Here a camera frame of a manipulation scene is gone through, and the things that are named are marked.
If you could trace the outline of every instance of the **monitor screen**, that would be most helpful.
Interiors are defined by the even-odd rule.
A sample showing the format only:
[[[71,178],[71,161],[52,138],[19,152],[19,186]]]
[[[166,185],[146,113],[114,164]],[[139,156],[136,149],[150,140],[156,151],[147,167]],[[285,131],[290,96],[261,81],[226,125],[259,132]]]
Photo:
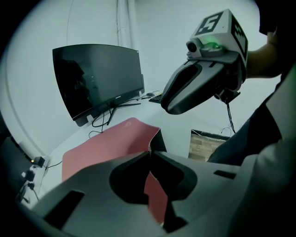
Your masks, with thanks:
[[[136,50],[104,44],[71,45],[54,49],[53,61],[61,96],[73,120],[144,87]]]

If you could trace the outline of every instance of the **desk surface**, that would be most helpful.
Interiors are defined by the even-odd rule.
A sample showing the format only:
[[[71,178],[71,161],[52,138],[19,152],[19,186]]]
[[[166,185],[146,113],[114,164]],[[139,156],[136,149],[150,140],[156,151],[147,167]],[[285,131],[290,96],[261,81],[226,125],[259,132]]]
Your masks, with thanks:
[[[160,104],[149,102],[148,100],[140,100],[141,105],[118,108],[109,124],[104,126],[103,130],[108,127],[117,125],[124,120],[135,117],[138,120],[153,126],[160,127],[164,143],[168,153],[188,157],[190,138],[191,138],[191,117],[185,113],[182,115],[168,114]],[[109,112],[105,112],[105,122],[109,119]],[[103,118],[98,119],[94,125],[100,125]],[[81,127],[75,134],[64,141],[50,154],[50,165],[57,164],[62,160],[66,151],[82,144],[89,139],[90,131],[101,131],[101,127],[93,128],[91,123]],[[44,196],[51,189],[62,182],[62,164],[49,168],[42,180],[39,197]]]

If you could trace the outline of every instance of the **forearm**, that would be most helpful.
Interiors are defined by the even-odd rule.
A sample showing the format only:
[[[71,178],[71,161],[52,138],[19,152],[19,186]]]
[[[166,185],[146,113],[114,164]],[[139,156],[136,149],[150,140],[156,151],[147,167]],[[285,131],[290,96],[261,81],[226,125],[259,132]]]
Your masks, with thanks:
[[[248,53],[247,78],[271,78],[281,74],[278,50],[273,44],[266,44]]]

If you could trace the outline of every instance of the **pink mouse pad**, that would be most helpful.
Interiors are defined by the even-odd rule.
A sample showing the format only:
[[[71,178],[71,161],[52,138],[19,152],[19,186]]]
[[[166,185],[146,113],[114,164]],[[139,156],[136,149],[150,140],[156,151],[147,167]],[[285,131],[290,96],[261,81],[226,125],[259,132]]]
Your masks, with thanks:
[[[158,127],[145,124],[136,118],[129,118],[106,129],[103,133],[64,154],[62,180],[65,181],[87,166],[149,151],[150,143],[159,130]],[[159,224],[163,223],[167,208],[167,195],[151,174],[147,176],[144,193],[149,197],[149,210],[155,220]]]

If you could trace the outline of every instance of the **keyboard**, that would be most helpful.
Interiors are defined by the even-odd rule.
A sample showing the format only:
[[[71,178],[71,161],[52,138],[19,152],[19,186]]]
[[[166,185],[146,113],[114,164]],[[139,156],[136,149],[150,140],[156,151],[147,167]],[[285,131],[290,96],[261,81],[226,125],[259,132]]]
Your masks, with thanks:
[[[155,97],[153,97],[153,98],[151,98],[149,101],[160,104],[161,98],[162,98],[162,93],[159,94],[159,95],[157,95],[157,96],[155,96]]]

